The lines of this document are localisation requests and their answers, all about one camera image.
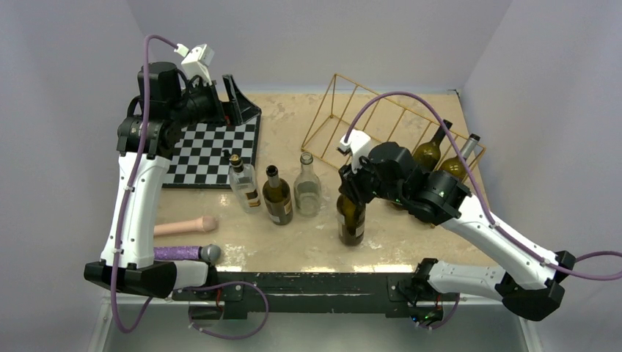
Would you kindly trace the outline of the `dark front wine bottle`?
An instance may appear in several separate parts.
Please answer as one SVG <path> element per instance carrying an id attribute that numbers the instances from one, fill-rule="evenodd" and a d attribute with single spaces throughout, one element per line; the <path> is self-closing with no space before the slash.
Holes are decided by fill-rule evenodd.
<path id="1" fill-rule="evenodd" d="M 365 233 L 365 205 L 352 202 L 346 195 L 337 198 L 338 235 L 346 246 L 358 246 Z"/>

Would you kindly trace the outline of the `clear glass bottle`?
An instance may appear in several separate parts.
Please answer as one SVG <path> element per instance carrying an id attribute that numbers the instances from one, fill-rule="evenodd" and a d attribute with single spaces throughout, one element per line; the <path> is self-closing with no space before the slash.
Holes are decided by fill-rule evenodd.
<path id="1" fill-rule="evenodd" d="M 311 153 L 303 152 L 299 158 L 300 173 L 294 183 L 297 211 L 306 217 L 317 216 L 321 207 L 321 182 L 313 168 Z"/>

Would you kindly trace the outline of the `green bottle silver neck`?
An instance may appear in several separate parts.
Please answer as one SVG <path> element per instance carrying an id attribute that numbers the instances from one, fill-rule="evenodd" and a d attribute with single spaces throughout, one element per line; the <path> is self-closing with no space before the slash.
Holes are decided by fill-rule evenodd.
<path id="1" fill-rule="evenodd" d="M 266 167 L 266 176 L 262 192 L 270 219 L 277 225 L 289 224 L 293 219 L 290 186 L 279 176 L 275 165 Z"/>

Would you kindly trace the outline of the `clear square liquor bottle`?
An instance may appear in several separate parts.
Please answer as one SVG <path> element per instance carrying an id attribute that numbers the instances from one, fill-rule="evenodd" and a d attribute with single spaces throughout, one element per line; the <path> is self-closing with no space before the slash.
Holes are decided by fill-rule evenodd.
<path id="1" fill-rule="evenodd" d="M 258 212 L 261 206 L 261 198 L 257 187 L 255 168 L 251 164 L 245 164 L 237 154 L 232 154 L 229 162 L 228 178 L 230 188 L 233 190 L 241 207 L 247 213 Z"/>

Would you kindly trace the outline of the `dark wine bottle white label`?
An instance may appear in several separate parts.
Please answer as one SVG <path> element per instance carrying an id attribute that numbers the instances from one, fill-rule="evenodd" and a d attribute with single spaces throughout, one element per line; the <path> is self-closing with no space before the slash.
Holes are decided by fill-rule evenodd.
<path id="1" fill-rule="evenodd" d="M 441 158 L 440 144 L 445 138 L 446 133 L 442 126 L 439 126 L 428 142 L 419 145 L 413 154 L 413 159 L 426 171 L 433 171 Z"/>

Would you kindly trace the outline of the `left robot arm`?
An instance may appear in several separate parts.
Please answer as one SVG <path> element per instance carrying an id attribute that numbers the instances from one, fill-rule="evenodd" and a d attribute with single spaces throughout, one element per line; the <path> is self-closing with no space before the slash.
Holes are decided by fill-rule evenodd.
<path id="1" fill-rule="evenodd" d="M 213 298 L 219 280 L 202 260 L 156 260 L 153 245 L 159 196 L 184 128 L 200 123 L 239 126 L 261 109 L 223 77 L 228 99 L 213 82 L 184 73 L 172 62 L 152 62 L 137 74 L 139 94 L 117 129 L 120 178 L 114 219 L 99 260 L 84 266 L 84 278 L 118 293 L 166 298 L 190 287 L 199 299 Z"/>

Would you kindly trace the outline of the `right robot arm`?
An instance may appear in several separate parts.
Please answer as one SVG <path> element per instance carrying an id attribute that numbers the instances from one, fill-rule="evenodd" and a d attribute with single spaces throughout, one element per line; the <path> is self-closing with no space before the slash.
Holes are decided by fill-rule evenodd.
<path id="1" fill-rule="evenodd" d="M 405 147 L 384 142 L 375 147 L 345 144 L 350 154 L 340 167 L 340 192 L 357 205 L 385 199 L 402 205 L 416 219 L 454 232 L 495 261 L 494 266 L 455 265 L 435 258 L 418 264 L 411 284 L 403 291 L 407 301 L 433 300 L 443 294 L 466 293 L 500 301 L 510 312 L 541 321 L 557 310 L 566 275 L 540 264 L 527 253 L 532 249 L 545 261 L 572 269 L 575 256 L 544 249 L 517 231 L 504 237 L 498 218 L 485 217 L 484 204 L 461 181 L 444 171 L 430 172 L 416 163 Z"/>

